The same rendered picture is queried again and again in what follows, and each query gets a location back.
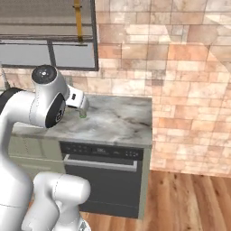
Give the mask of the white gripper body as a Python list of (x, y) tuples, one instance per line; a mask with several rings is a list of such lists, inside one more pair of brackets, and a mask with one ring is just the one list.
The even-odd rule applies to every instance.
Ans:
[(88, 98), (84, 96), (82, 99), (81, 105), (79, 107), (79, 112), (82, 114), (86, 114), (86, 112), (88, 111), (88, 108), (89, 108)]

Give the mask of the pale green drawer front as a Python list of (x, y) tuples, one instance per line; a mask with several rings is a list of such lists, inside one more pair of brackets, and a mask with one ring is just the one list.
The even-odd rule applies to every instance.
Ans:
[(41, 138), (12, 136), (9, 144), (9, 155), (52, 161), (62, 160), (59, 142)]

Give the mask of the pale green cupboard door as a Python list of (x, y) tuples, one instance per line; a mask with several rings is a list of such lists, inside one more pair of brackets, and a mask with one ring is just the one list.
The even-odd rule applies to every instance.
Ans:
[(13, 157), (12, 160), (21, 166), (31, 179), (33, 179), (41, 171), (52, 171), (57, 173), (65, 172), (63, 162), (46, 161), (42, 159), (27, 159), (21, 157)]

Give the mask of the grey framed window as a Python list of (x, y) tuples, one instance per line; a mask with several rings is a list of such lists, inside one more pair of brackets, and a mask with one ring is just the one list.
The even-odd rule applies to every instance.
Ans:
[(0, 0), (0, 64), (65, 70), (99, 68), (95, 0), (80, 0), (83, 42), (74, 0)]

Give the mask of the black dishwasher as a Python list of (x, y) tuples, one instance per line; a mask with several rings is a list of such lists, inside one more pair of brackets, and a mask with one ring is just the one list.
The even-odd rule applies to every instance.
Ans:
[(67, 174), (89, 181), (88, 200), (79, 206), (81, 211), (116, 217), (138, 218), (143, 168), (143, 149), (90, 143), (60, 142), (63, 160), (108, 162), (132, 165), (138, 162), (137, 171), (71, 166), (64, 163)]

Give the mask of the yellow window latch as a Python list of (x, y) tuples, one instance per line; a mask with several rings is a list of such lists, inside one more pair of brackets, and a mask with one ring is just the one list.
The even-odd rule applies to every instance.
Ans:
[(75, 9), (75, 15), (76, 15), (78, 41), (83, 42), (80, 0), (74, 0), (73, 8)]

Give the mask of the pale green cabinet side panel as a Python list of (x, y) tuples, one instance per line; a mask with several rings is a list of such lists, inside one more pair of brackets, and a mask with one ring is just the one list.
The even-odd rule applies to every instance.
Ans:
[(151, 156), (152, 156), (152, 149), (145, 148), (143, 151), (143, 168), (142, 168), (140, 204), (139, 204), (139, 213), (138, 213), (138, 218), (141, 220), (143, 220), (145, 205), (146, 205)]

